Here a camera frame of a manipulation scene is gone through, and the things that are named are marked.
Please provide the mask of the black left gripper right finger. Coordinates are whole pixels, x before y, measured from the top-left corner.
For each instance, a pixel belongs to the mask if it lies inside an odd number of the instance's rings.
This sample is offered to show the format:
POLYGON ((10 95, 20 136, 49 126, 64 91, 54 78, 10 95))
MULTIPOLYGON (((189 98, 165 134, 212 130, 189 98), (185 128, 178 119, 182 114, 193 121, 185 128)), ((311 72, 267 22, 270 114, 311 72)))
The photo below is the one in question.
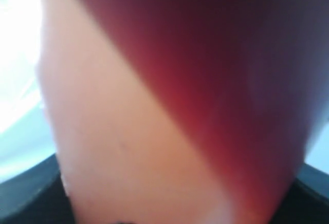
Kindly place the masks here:
POLYGON ((268 223, 328 223, 328 173, 302 164, 268 223))

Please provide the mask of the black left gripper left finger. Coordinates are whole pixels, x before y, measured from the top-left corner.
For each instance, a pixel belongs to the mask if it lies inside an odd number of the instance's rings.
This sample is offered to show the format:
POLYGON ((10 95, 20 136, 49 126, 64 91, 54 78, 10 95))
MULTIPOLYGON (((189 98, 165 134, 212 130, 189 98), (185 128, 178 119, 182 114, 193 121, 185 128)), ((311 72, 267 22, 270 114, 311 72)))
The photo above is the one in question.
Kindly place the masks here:
POLYGON ((55 155, 1 183, 1 223, 74 223, 55 155))

